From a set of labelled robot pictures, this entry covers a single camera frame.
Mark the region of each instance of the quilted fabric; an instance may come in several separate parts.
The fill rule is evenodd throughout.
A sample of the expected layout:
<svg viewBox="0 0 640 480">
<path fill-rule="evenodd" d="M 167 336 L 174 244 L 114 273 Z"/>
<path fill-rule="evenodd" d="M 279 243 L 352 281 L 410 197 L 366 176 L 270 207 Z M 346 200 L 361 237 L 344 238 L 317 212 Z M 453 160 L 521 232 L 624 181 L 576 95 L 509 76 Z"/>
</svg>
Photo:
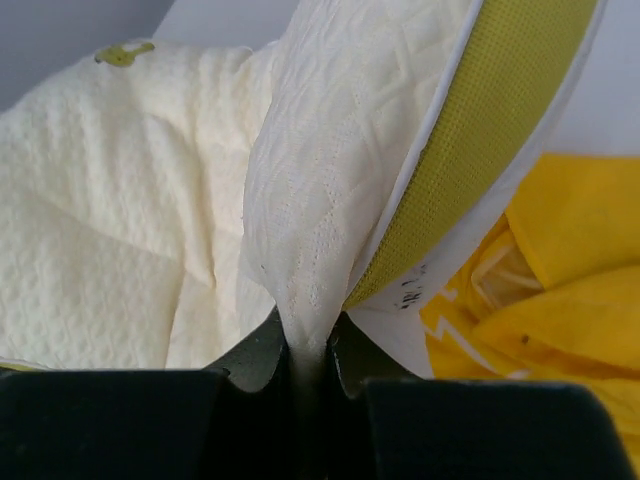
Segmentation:
<svg viewBox="0 0 640 480">
<path fill-rule="evenodd" d="M 319 363 L 470 3 L 303 0 L 281 40 L 249 159 L 243 257 L 300 368 Z"/>
<path fill-rule="evenodd" d="M 0 116 L 0 357 L 199 367 L 255 325 L 235 292 L 273 48 L 154 43 L 126 68 L 82 59 Z M 272 300 L 243 285 L 263 320 Z"/>
</svg>

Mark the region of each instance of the gray background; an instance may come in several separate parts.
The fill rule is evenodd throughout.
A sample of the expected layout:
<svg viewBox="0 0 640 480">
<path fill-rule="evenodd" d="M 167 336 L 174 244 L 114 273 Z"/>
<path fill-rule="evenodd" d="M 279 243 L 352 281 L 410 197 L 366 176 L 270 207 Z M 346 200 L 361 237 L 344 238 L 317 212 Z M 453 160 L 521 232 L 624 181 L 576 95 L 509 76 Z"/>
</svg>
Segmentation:
<svg viewBox="0 0 640 480">
<path fill-rule="evenodd" d="M 184 43 L 258 48 L 282 34 L 297 3 L 0 0 L 0 111 L 81 56 L 130 38 L 150 37 L 156 29 L 160 38 Z"/>
</svg>

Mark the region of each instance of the garment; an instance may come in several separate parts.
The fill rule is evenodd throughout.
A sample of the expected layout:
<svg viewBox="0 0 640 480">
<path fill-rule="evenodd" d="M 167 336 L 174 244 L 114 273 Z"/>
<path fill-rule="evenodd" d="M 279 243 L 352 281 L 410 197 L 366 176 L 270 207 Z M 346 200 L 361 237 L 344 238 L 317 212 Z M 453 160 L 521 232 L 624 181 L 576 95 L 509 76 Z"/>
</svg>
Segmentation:
<svg viewBox="0 0 640 480">
<path fill-rule="evenodd" d="M 638 160 L 543 156 L 421 316 L 436 377 L 584 385 L 640 471 Z"/>
</svg>

